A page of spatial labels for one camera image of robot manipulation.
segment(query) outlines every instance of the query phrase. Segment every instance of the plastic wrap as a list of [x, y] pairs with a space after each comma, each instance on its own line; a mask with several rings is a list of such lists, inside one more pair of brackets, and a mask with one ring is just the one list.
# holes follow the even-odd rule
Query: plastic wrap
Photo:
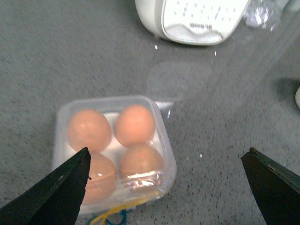
[[[131, 105], [142, 105], [151, 112], [155, 131], [150, 141], [125, 147], [118, 142], [115, 127], [120, 112]], [[126, 205], [134, 206], [164, 196], [174, 182], [176, 162], [159, 108], [146, 97], [86, 99], [63, 106], [57, 115], [52, 168], [76, 153], [68, 142], [68, 124], [76, 112], [85, 109], [97, 110], [107, 118], [112, 137], [104, 150], [91, 152], [91, 180], [86, 186], [80, 214], [126, 208]]]
[[246, 25], [251, 28], [273, 30], [279, 23], [282, 8], [273, 0], [251, 0], [244, 13]]

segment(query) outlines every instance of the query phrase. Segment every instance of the speckled gray surface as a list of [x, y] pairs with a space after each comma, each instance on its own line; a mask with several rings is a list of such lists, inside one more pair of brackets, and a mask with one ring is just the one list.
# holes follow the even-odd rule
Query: speckled gray surface
[[133, 0], [3, 0], [0, 15], [0, 206], [50, 172], [55, 114], [82, 98], [165, 105], [177, 178], [129, 225], [265, 224], [240, 160], [251, 146], [300, 174], [300, 13], [209, 47], [155, 39]]

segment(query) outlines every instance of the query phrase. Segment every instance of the egg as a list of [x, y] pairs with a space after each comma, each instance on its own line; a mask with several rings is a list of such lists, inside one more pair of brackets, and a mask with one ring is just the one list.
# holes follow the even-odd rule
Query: egg
[[131, 105], [125, 108], [118, 116], [115, 125], [115, 136], [124, 146], [151, 141], [154, 132], [153, 115], [142, 105]]
[[147, 144], [134, 144], [128, 147], [120, 162], [121, 176], [161, 171], [165, 166], [160, 153]]
[[90, 173], [85, 187], [83, 204], [96, 204], [107, 199], [116, 189], [117, 169], [106, 156], [94, 152], [91, 154]]
[[94, 109], [77, 112], [70, 120], [67, 137], [71, 147], [79, 151], [102, 151], [111, 141], [112, 131], [106, 117]]

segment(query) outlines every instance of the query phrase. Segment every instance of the plastic egg carton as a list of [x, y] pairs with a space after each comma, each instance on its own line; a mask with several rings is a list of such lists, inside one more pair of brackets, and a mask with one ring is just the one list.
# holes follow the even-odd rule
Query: plastic egg carton
[[[120, 177], [120, 161], [127, 148], [115, 138], [114, 126], [119, 113], [130, 105], [143, 105], [151, 111], [156, 129], [150, 145], [160, 153], [165, 166], [162, 171], [137, 174], [136, 178], [124, 179]], [[160, 110], [157, 104], [147, 97], [124, 96], [84, 99], [64, 105], [57, 114], [52, 169], [56, 169], [76, 153], [68, 143], [67, 129], [72, 116], [83, 109], [96, 109], [103, 113], [109, 121], [112, 139], [101, 154], [107, 156], [114, 163], [119, 178], [116, 189], [110, 197], [97, 204], [81, 205], [80, 214], [101, 212], [134, 202], [138, 203], [139, 200], [143, 199], [151, 201], [163, 197], [174, 183], [177, 167]], [[150, 184], [151, 191], [140, 188], [145, 183]]]

